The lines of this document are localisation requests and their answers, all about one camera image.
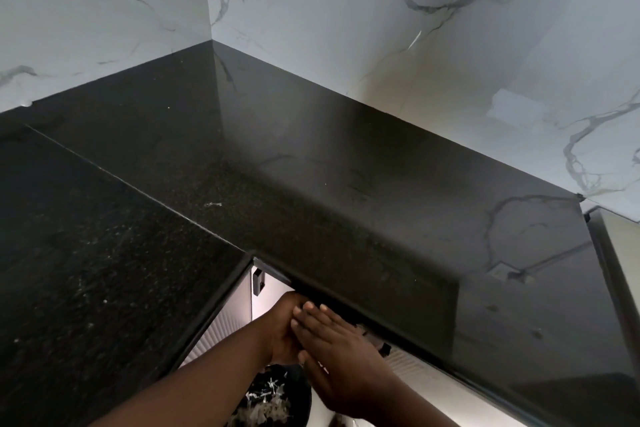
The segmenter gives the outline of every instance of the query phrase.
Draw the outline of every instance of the white marble backsplash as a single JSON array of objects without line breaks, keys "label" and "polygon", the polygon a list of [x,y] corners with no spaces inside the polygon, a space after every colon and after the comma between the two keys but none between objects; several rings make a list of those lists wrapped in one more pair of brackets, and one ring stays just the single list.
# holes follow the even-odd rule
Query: white marble backsplash
[{"label": "white marble backsplash", "polygon": [[213,39],[640,220],[640,0],[209,0]]},{"label": "white marble backsplash", "polygon": [[207,0],[0,0],[0,111],[211,38]]}]

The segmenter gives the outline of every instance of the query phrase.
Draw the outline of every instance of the white speck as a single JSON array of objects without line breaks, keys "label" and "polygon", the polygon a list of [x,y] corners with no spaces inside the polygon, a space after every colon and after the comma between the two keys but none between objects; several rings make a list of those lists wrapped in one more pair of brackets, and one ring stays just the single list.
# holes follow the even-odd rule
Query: white speck
[{"label": "white speck", "polygon": [[408,51],[409,49],[411,49],[411,46],[412,46],[412,45],[414,45],[414,44],[415,44],[415,42],[416,42],[416,41],[418,40],[418,38],[420,37],[420,34],[422,34],[422,31],[420,31],[420,32],[418,33],[418,35],[417,35],[417,36],[415,36],[415,39],[413,40],[413,42],[412,42],[411,44],[409,44],[409,47],[406,49],[407,51]]}]

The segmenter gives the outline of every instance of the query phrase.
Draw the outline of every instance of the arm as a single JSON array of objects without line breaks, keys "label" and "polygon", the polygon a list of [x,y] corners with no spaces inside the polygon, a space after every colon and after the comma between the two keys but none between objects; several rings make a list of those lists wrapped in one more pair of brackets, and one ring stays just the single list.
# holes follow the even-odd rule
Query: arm
[{"label": "arm", "polygon": [[377,427],[458,427],[403,383],[356,328],[331,309],[307,302],[294,309],[294,317],[291,327],[305,349],[298,358],[327,407]]},{"label": "arm", "polygon": [[270,363],[295,363],[289,322],[302,296],[286,293],[271,310],[204,355],[135,395],[94,427],[224,425],[247,388]]}]

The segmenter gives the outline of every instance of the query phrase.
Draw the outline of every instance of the hand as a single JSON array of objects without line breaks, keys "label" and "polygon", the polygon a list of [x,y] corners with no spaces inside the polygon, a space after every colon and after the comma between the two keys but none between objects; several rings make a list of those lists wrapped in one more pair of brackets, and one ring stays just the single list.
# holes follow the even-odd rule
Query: hand
[{"label": "hand", "polygon": [[269,352],[269,364],[281,365],[298,362],[300,343],[291,331],[293,308],[301,306],[307,298],[295,292],[284,294],[269,311],[256,319]]},{"label": "hand", "polygon": [[354,418],[378,416],[401,383],[379,352],[327,306],[306,302],[293,315],[291,328],[304,347],[298,359],[324,404]]}]

